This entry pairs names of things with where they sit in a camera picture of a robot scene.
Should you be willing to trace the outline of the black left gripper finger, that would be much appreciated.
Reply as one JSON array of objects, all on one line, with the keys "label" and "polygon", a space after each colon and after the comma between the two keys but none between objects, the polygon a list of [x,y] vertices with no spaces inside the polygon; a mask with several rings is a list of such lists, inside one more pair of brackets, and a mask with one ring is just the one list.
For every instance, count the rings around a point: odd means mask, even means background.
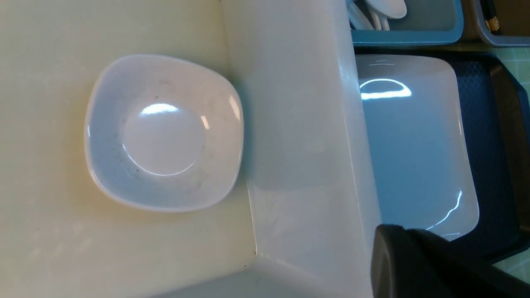
[{"label": "black left gripper finger", "polygon": [[528,298],[524,281],[421,229],[381,224],[371,259],[375,298]]}]

